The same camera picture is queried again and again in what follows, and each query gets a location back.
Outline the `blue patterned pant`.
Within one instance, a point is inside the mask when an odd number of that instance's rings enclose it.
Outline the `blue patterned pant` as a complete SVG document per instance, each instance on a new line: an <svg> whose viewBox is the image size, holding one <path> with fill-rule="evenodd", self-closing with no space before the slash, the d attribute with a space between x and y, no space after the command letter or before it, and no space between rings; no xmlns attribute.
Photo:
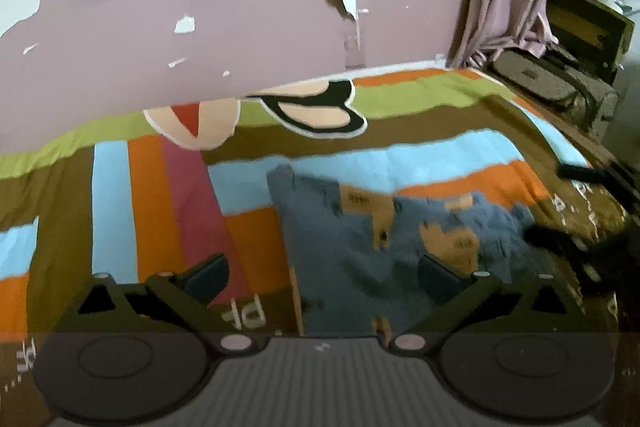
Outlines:
<svg viewBox="0 0 640 427"><path fill-rule="evenodd" d="M478 192L394 196L288 166L271 170L267 184L309 336L369 336L376 320L400 333L477 272L510 284L554 270L525 242L534 219L520 204L506 209Z"/></svg>

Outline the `colourful striped bedsheet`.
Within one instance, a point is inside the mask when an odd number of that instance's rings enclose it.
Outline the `colourful striped bedsheet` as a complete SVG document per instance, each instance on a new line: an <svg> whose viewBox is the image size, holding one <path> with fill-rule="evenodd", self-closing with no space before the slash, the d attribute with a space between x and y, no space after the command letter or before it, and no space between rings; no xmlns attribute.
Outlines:
<svg viewBox="0 0 640 427"><path fill-rule="evenodd" d="M243 100L145 109L84 124L1 159L1 421L50 419L32 381L43 337L93 274L138 283L221 253L214 309L238 329L296 327L266 185L281 164L410 197L482 193L597 241L626 211L602 187L536 171L494 127L508 96L472 69L413 63Z"/></svg>

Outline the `grey quilted suitcase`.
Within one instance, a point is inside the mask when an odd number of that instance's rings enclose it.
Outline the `grey quilted suitcase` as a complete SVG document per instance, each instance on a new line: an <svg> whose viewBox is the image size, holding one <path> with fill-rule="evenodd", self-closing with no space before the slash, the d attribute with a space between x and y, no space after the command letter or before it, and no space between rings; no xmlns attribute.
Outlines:
<svg viewBox="0 0 640 427"><path fill-rule="evenodd" d="M550 43L541 56L506 49L489 70L597 142L620 103L613 87L616 66L589 44Z"/></svg>

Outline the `dark wooden shelf unit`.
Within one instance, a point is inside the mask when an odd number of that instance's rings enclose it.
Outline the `dark wooden shelf unit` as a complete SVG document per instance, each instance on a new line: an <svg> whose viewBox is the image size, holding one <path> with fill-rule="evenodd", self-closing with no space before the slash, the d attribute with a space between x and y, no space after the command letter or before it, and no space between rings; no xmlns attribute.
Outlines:
<svg viewBox="0 0 640 427"><path fill-rule="evenodd" d="M629 50L634 22L599 0L547 0L559 45L588 74L612 84Z"/></svg>

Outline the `brown wooden bed frame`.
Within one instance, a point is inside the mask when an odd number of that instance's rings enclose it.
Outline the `brown wooden bed frame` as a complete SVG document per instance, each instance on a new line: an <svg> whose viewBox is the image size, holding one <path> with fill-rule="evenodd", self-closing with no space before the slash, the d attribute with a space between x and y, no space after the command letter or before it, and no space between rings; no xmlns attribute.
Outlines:
<svg viewBox="0 0 640 427"><path fill-rule="evenodd" d="M504 134L536 171L556 173L560 164L604 168L617 158L585 132L564 121L504 80L485 75L508 96L486 102Z"/></svg>

